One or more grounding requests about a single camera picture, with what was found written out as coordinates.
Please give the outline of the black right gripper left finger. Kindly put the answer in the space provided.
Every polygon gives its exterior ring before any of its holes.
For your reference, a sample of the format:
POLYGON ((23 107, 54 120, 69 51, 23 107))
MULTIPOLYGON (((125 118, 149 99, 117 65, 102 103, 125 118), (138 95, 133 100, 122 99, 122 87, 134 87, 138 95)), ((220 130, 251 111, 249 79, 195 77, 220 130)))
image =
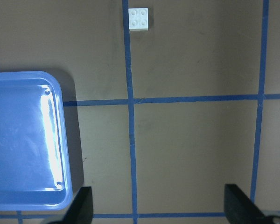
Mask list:
POLYGON ((71 206, 61 220, 52 224, 91 224, 93 220, 92 188, 81 187, 71 206))

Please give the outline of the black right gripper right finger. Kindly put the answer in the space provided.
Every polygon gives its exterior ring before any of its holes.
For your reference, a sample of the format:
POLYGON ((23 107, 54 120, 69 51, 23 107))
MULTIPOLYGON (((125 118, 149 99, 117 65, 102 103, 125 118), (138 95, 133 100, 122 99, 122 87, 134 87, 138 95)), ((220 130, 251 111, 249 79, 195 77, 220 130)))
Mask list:
POLYGON ((280 224, 280 215, 264 214, 236 184, 224 186, 224 214, 230 224, 280 224))

